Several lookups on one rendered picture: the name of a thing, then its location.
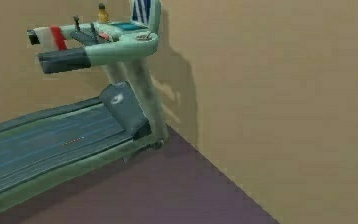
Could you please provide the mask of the pale green grey treadmill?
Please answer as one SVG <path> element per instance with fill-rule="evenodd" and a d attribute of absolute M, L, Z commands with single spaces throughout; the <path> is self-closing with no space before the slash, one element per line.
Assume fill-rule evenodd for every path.
<path fill-rule="evenodd" d="M 110 83 L 93 98 L 0 123 L 0 213 L 116 159 L 168 140 L 147 57 L 159 43 L 160 0 L 130 0 L 125 22 L 58 26 L 66 50 L 38 54 L 46 74 L 100 66 Z"/>

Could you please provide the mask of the white red towel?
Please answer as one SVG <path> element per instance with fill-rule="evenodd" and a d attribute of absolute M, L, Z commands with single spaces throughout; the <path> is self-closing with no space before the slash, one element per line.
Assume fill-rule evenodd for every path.
<path fill-rule="evenodd" d="M 44 52 L 67 49 L 65 38 L 58 26 L 38 27 L 34 31 Z"/>

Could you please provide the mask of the small yellow bottle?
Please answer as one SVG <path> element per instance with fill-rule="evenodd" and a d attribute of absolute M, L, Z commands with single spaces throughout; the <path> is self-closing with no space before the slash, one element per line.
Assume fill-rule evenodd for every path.
<path fill-rule="evenodd" d="M 108 23 L 109 15 L 106 11 L 106 7 L 103 3 L 98 4 L 98 21 L 100 23 Z"/>

